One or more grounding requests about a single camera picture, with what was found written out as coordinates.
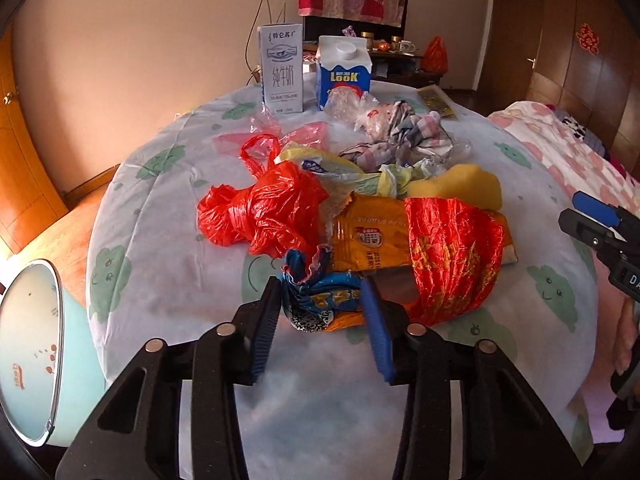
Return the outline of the tall white milk carton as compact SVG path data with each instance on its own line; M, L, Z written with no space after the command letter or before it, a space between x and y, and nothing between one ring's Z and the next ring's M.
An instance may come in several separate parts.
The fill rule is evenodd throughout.
M272 114L303 111L303 25L258 28L262 102Z

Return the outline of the light blue cartoon trash bin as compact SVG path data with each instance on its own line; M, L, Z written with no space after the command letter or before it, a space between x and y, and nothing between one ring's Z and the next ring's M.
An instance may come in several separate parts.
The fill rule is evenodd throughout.
M1 298L1 407L21 440L67 448L106 382L86 310L48 260L29 263Z

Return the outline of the red gold printed plastic bag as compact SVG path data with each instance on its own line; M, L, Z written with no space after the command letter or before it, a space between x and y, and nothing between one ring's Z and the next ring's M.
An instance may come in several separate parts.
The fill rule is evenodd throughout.
M418 298L408 319L433 327L477 310L490 295L511 243L502 214L458 198L404 200L408 248Z

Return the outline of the blue snack wrapper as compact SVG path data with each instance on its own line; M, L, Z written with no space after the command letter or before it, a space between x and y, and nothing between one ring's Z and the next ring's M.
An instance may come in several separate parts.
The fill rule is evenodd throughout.
M363 326L360 306L362 276L332 269L332 249L323 244L307 259L290 249L279 276L282 311L288 322L305 333L337 332Z

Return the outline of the pink floral quilt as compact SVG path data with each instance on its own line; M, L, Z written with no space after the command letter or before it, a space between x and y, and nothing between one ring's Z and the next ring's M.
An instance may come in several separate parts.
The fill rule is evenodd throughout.
M488 116L495 125L512 134L545 166L554 180L572 196L585 192L603 203L639 213L639 182L623 176L610 162L574 136L573 130L547 105L520 101ZM623 437L608 426L605 412L614 400L610 388L613 373L614 336L623 310L624 295L608 281L608 270L593 258L598 280L599 319L596 356L582 386L590 417L593 440L615 442Z

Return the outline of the plaid checkered cloth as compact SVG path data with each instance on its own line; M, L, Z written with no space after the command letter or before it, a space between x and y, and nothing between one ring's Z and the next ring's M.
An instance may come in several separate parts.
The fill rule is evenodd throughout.
M444 157L454 148L437 112L416 114L405 100L358 110L352 123L368 140L345 148L340 156L365 172L389 164L408 166L420 157Z

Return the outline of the yellow white printed plastic bag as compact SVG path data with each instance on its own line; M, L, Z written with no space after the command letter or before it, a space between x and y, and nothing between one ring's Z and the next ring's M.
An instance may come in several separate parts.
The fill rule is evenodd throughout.
M409 166L383 164L373 172L365 172L344 157L295 143L289 143L276 162L294 162L300 169L315 174L328 192L356 192L390 198L405 196L411 181L435 177L444 170L444 166L427 158Z

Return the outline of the orange yellow snack bag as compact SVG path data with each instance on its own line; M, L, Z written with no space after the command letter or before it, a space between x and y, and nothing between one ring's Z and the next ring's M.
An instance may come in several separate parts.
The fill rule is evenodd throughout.
M333 219L332 269L375 271L411 266L404 200L352 194ZM513 240L502 264L516 263Z

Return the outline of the red bag on cabinet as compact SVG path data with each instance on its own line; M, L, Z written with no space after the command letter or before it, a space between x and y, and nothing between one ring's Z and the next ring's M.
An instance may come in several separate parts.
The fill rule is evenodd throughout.
M448 53L441 36L435 36L430 41L421 58L420 67L424 72L439 76L448 72Z

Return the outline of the red crumpled plastic bag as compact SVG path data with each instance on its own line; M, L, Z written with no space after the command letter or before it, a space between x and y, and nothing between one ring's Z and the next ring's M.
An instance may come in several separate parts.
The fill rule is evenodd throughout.
M255 178L249 188L213 186L198 203L201 233L217 246L248 243L252 255L282 258L296 249L310 259L321 245L320 205L329 198L319 179L294 162L277 162L279 139L248 139L240 159Z

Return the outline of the wooden door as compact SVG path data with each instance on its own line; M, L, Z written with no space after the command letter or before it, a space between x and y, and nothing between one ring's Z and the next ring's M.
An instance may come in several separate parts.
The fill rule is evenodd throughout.
M1 255L9 258L68 209L32 143L14 77L12 30L1 38Z

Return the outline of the blue white LOOK carton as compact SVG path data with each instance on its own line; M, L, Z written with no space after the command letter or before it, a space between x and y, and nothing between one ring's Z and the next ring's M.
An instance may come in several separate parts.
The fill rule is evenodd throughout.
M361 37L320 36L317 49L317 102L326 106L337 87L352 88L358 96L370 91L372 61Z

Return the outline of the clear crumpled plastic bag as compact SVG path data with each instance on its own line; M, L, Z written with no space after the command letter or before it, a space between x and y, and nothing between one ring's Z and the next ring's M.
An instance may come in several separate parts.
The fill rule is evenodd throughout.
M339 86L329 92L323 110L335 119L355 125L379 105L370 92L359 93L355 87Z

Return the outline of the yellow sponge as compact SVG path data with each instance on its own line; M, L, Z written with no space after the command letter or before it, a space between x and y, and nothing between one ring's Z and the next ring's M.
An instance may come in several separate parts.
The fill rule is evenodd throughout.
M411 181L406 196L457 198L483 210L499 211L502 208L499 179L473 164L454 165L436 177Z

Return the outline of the wooden wardrobe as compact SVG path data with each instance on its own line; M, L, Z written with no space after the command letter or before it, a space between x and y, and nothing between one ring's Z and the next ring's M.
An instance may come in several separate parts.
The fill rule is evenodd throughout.
M553 104L639 173L639 22L622 0L489 0L477 94L486 113Z

